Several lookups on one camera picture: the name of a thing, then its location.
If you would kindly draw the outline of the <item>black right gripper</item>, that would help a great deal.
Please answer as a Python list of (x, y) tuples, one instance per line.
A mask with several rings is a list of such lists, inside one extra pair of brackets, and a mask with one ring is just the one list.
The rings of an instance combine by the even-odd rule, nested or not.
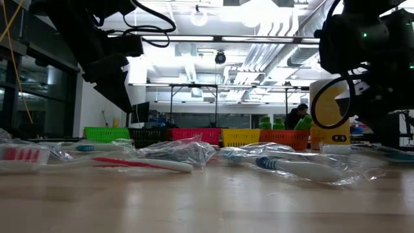
[(336, 97), (342, 115), (351, 104), (349, 115), (375, 118), (371, 129), (381, 145), (397, 148), (400, 145), (399, 114), (396, 110), (413, 109), (413, 65), (392, 69), (375, 67), (372, 71), (350, 75), (355, 97), (350, 100), (346, 90)]

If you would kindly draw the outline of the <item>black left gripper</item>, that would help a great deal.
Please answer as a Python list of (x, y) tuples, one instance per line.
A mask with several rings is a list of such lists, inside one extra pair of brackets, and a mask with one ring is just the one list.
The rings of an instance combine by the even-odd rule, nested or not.
[(104, 37), (95, 53), (85, 55), (83, 78), (94, 83), (106, 99), (125, 113), (132, 112), (132, 105), (125, 87), (127, 73), (122, 68), (129, 64), (127, 57), (138, 57), (144, 53), (140, 36)]

